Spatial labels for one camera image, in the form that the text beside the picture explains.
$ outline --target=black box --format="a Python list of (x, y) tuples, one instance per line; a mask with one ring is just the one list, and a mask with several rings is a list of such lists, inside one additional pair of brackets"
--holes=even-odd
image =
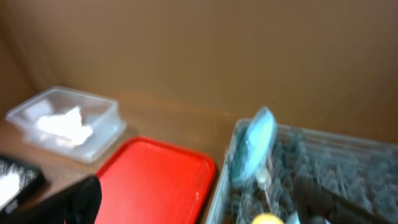
[(44, 184), (45, 177), (39, 167), (0, 156), (0, 218), (11, 214)]

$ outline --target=yellow object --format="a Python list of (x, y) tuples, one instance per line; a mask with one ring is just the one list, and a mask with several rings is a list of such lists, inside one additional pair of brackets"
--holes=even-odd
[(284, 224), (284, 223), (280, 218), (276, 217), (275, 215), (271, 215), (270, 213), (265, 213), (256, 216), (251, 224)]

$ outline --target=clear plastic container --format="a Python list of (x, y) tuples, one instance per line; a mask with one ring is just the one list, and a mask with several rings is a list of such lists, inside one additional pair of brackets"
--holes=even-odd
[(206, 224), (250, 224), (263, 212), (286, 222), (296, 210), (292, 190), (300, 176), (316, 179), (369, 213), (398, 223), (398, 145), (278, 125), (266, 161), (272, 178), (267, 198), (254, 177), (242, 189), (231, 184), (230, 170), (250, 123), (240, 119), (235, 125)]
[[(76, 107), (80, 109), (82, 125), (93, 130), (83, 144), (61, 144), (68, 139), (38, 129), (35, 125), (43, 116), (65, 114)], [(119, 117), (116, 100), (59, 86), (10, 110), (6, 119), (24, 133), (24, 140), (28, 143), (85, 163), (99, 158), (126, 127)]]

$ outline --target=brown countertop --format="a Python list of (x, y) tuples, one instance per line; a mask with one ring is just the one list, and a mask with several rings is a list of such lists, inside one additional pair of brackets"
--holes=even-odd
[(1, 121), (0, 153), (41, 166), (49, 182), (49, 185), (32, 198), (28, 204), (37, 203), (85, 175), (95, 173), (122, 142), (139, 134), (189, 147), (207, 153), (213, 158), (218, 171), (211, 194), (200, 217), (199, 223), (204, 223), (236, 119), (226, 113), (215, 113), (197, 108), (169, 108), (159, 105), (123, 108), (121, 117), (127, 122), (125, 132), (103, 156), (90, 165), (30, 146), (22, 141), (22, 134), (19, 130), (7, 121)]

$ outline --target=plastic container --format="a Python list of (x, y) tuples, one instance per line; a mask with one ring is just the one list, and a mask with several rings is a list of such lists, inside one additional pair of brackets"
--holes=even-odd
[(292, 190), (300, 176), (398, 223), (398, 145), (278, 125), (275, 145), (264, 161), (272, 178), (267, 199), (254, 177), (243, 189), (232, 186), (231, 168), (250, 124), (250, 119), (240, 119), (235, 125), (207, 224), (250, 224), (263, 212), (286, 222), (295, 214)]
[(102, 203), (96, 224), (195, 223), (215, 170), (207, 155), (132, 138), (97, 172)]
[[(64, 114), (77, 106), (82, 124), (93, 129), (93, 134), (83, 144), (61, 144), (69, 139), (38, 129), (35, 125), (40, 117)], [(116, 100), (59, 86), (10, 110), (6, 119), (23, 132), (26, 142), (85, 163), (99, 158), (126, 127), (119, 117)]]

